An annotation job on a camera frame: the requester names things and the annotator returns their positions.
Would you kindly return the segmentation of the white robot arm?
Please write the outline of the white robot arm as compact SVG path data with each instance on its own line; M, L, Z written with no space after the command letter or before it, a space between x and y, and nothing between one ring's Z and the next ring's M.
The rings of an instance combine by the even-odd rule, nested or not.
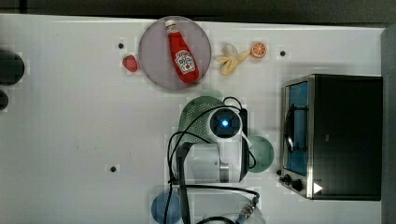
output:
M202 112L192 106L183 109L170 167L180 185L184 224L191 224L188 188L216 189L219 184L239 183L255 166L247 123L244 108L219 105Z

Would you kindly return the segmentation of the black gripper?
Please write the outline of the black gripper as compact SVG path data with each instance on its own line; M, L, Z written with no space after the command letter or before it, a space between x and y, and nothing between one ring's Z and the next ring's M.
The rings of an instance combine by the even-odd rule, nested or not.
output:
M248 130L248 111L243 108L235 111L225 108L222 115L222 135L226 138L246 133Z

